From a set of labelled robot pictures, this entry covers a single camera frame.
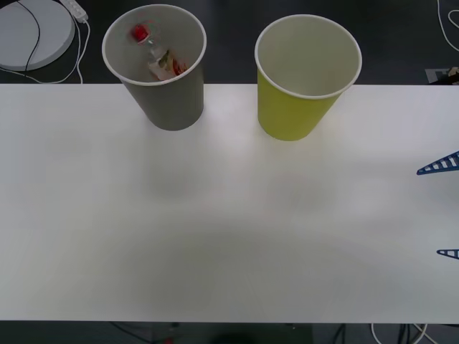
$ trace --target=black cable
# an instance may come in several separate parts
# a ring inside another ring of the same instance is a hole
[[[115,322],[111,322],[111,321],[110,321],[109,324],[111,324],[111,325],[114,326],[115,328],[119,329],[119,331],[124,332],[124,333],[127,334],[127,335],[130,335],[130,336],[132,336],[132,337],[134,337],[134,338],[137,338],[137,339],[139,339],[140,341],[142,341],[142,342],[144,342],[144,343],[151,344],[151,343],[150,343],[150,340],[147,340],[147,339],[145,339],[145,338],[142,338],[140,335],[136,335],[135,333],[132,333],[132,332],[129,332],[129,331],[125,330],[125,329],[122,328],[120,325],[116,324]]]
[[[411,330],[410,330],[411,324],[407,324],[407,343],[410,344],[411,341]]]
[[[148,340],[148,339],[142,338],[140,335],[136,335],[135,333],[132,333],[130,331],[125,330],[120,325],[118,325],[116,322],[109,321],[108,323],[110,325],[114,326],[115,328],[119,329],[119,331],[124,332],[126,335],[130,335],[130,336],[132,336],[132,337],[134,337],[136,339],[139,339],[140,341],[142,341],[144,343],[148,343],[148,344],[162,343],[162,342],[168,340],[169,338],[171,338],[171,337],[167,337],[167,338],[162,338],[162,339],[158,339],[158,340]]]
[[[337,344],[339,335],[342,332],[344,332],[344,334],[346,333],[346,324],[341,324],[339,326],[338,330],[336,330],[335,335],[333,336],[333,339],[331,340],[332,344]]]
[[[35,52],[35,49],[38,47],[38,44],[39,44],[39,42],[40,42],[40,34],[41,34],[41,32],[40,32],[40,24],[38,24],[37,18],[35,18],[34,14],[31,13],[31,11],[30,11],[27,7],[25,7],[25,6],[24,6],[23,4],[21,4],[19,1],[16,1],[16,2],[17,2],[19,5],[21,5],[22,7],[24,7],[24,8],[34,17],[34,20],[35,20],[35,22],[37,23],[37,27],[38,27],[38,38],[37,38],[37,43],[35,43],[35,47],[34,47],[34,49],[32,50],[32,52],[30,53],[30,55],[29,55],[29,59],[27,60],[27,63],[26,63],[26,69],[25,69],[25,71],[24,71],[24,73],[27,73],[27,68],[29,67],[30,59],[32,58],[32,56],[33,56],[33,54],[34,54],[34,52]]]
[[[399,337],[397,339],[397,344],[402,344],[403,335],[404,335],[404,324],[400,324]]]
[[[341,344],[346,344],[346,324],[343,327],[343,334],[341,335]]]

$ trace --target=dark floor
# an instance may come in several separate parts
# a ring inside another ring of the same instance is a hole
[[[11,3],[0,0],[0,6]],[[436,0],[79,0],[92,28],[87,54],[81,63],[87,83],[116,83],[101,56],[103,35],[121,14],[152,3],[173,4],[195,14],[207,31],[204,56],[206,83],[255,83],[254,46],[270,23],[291,14],[316,14],[344,25],[357,39],[363,54],[359,84],[425,85],[425,69],[459,65],[459,52],[443,38]],[[456,0],[440,0],[450,41],[459,47],[459,30],[447,18],[459,9]],[[459,22],[459,14],[453,16]],[[80,25],[83,37],[86,27]],[[51,65],[31,72],[42,81],[62,79],[75,63],[77,39]],[[0,82],[32,82],[0,72]],[[76,73],[68,82],[78,82]]]
[[[0,322],[2,344],[369,344],[375,343],[369,325],[348,324],[345,337],[336,337],[339,324],[180,324],[170,331],[166,323],[116,323],[141,339],[128,335],[109,322]],[[398,343],[399,325],[376,325],[375,332],[384,344]],[[402,339],[405,344],[406,332]],[[429,325],[427,334],[439,344],[459,342],[459,328]],[[411,326],[411,339],[418,332]],[[423,338],[420,344],[429,343]]]

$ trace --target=blue plastic object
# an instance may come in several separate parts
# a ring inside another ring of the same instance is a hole
[[[427,165],[420,170],[417,170],[417,175],[421,176],[422,174],[431,174],[438,172],[448,172],[448,171],[457,171],[459,170],[459,151],[453,154],[450,154],[440,160],[434,161],[430,165]]]
[[[459,249],[439,249],[437,253],[445,257],[459,259]]]

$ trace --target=paper cup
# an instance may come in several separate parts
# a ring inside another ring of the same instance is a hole
[[[147,65],[148,48],[137,45],[131,37],[132,28],[144,22],[160,27],[161,46],[186,63],[186,72],[170,80],[155,80]],[[103,38],[102,56],[153,124],[165,130],[181,130],[202,114],[201,61],[206,46],[204,27],[193,14],[176,6],[147,5],[115,20]]]
[[[351,34],[307,14],[266,27],[255,45],[255,61],[258,120],[279,140],[307,136],[361,70],[360,48]]]

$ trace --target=table surface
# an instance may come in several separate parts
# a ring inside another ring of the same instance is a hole
[[[0,6],[12,0],[0,0]],[[358,84],[426,85],[425,69],[458,66],[459,52],[443,38],[436,0],[78,0],[89,16],[91,36],[81,71],[85,83],[117,83],[104,65],[102,39],[123,13],[147,4],[171,4],[197,16],[207,31],[204,81],[256,83],[254,49],[258,35],[271,22],[291,14],[324,16],[346,27],[362,51]],[[448,21],[448,12],[459,9],[456,0],[440,0],[449,40],[459,47],[459,30]],[[453,14],[459,22],[459,15]],[[80,25],[82,38],[87,28]],[[73,68],[77,38],[49,66],[30,72],[42,81],[61,80]],[[2,83],[32,82],[0,72]],[[77,73],[66,82],[79,82]]]
[[[283,142],[255,85],[179,132],[121,85],[1,85],[0,320],[457,322],[459,173],[416,176],[457,97],[353,86]]]

